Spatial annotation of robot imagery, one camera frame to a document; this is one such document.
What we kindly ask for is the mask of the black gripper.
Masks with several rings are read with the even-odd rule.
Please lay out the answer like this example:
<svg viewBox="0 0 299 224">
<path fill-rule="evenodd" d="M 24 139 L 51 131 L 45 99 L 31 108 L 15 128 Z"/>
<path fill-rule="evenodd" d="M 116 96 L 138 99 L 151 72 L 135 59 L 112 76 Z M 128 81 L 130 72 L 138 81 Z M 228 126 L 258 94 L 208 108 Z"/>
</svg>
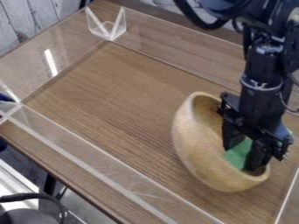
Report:
<svg viewBox="0 0 299 224">
<path fill-rule="evenodd" d="M 244 139 L 246 134 L 260 137 L 262 133 L 278 137 L 282 130 L 287 129 L 280 118 L 268 116 L 266 120 L 255 121 L 240 111 L 240 97 L 224 92 L 220 94 L 218 113 L 223 117 L 222 135 L 224 150 L 231 150 Z M 263 173 L 271 160 L 271 150 L 264 139 L 252 142 L 246 157 L 243 171 Z"/>
</svg>

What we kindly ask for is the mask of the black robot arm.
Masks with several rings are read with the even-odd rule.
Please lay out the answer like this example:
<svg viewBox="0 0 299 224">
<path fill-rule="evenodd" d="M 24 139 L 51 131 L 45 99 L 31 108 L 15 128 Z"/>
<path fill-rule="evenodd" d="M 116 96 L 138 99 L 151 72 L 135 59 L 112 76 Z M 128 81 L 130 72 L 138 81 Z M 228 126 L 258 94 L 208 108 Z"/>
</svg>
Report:
<svg viewBox="0 0 299 224">
<path fill-rule="evenodd" d="M 187 0 L 174 0 L 182 14 L 204 30 L 232 23 L 243 34 L 244 72 L 240 94 L 220 94 L 218 113 L 223 117 L 222 139 L 231 150 L 244 138 L 252 141 L 244 170 L 264 168 L 282 160 L 294 143 L 283 124 L 292 88 L 299 84 L 299 0 L 200 0 L 215 17 L 206 22 Z"/>
</svg>

